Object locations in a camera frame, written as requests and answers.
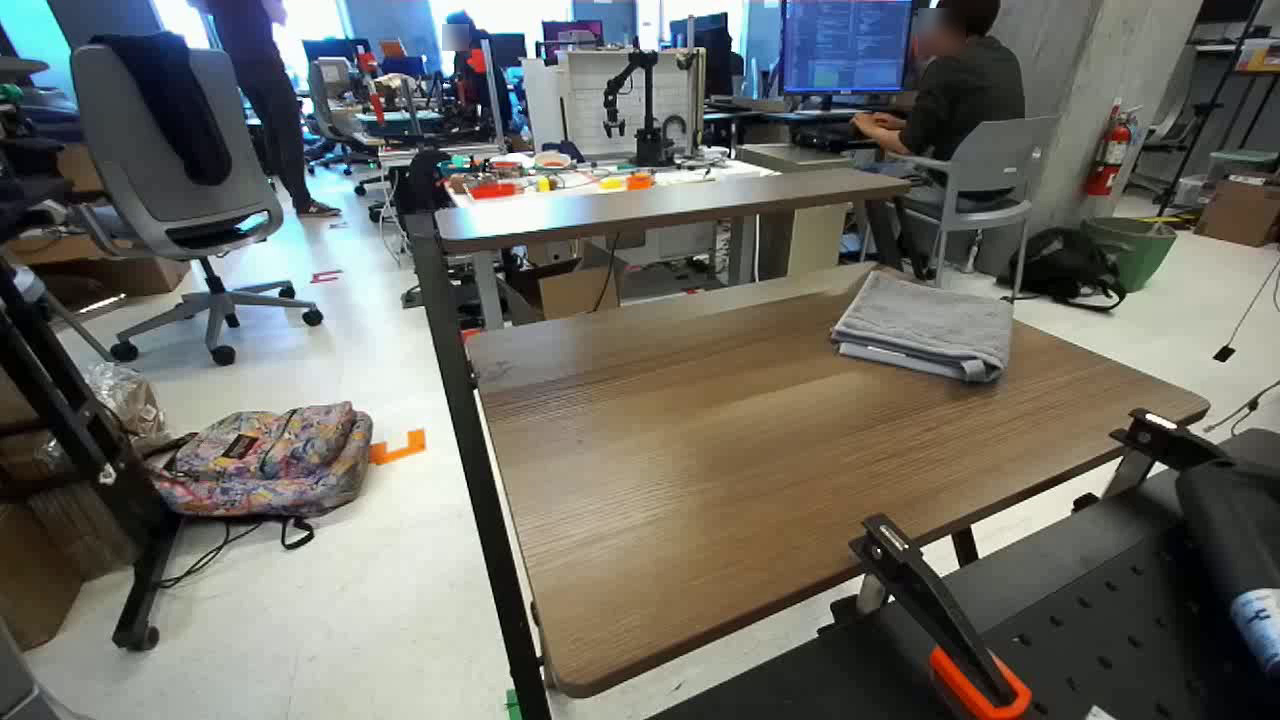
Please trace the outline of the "white board behind small arm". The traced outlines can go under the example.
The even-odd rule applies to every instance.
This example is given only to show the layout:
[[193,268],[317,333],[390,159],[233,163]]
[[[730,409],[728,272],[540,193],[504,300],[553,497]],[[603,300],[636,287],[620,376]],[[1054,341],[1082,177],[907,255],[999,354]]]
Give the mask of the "white board behind small arm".
[[632,154],[625,139],[606,139],[601,119],[603,81],[620,68],[620,56],[632,49],[574,49],[558,58],[565,71],[565,104],[568,104],[568,139],[583,154]]

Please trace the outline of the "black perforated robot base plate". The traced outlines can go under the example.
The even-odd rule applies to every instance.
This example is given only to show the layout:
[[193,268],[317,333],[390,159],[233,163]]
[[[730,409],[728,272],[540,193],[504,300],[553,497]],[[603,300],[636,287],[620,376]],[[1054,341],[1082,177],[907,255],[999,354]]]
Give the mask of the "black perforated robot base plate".
[[[950,573],[947,592],[1030,688],[1027,720],[1280,720],[1280,683],[1226,624],[1172,477]],[[925,627],[882,608],[655,720],[958,720],[925,656]]]

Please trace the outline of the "small black robot arm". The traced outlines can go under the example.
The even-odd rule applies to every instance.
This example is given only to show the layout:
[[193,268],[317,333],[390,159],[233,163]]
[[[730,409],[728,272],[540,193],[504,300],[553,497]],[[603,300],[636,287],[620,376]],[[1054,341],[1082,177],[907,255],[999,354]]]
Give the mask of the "small black robot arm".
[[705,56],[688,49],[632,49],[603,81],[601,108],[606,139],[625,139],[643,168],[669,168],[700,137]]

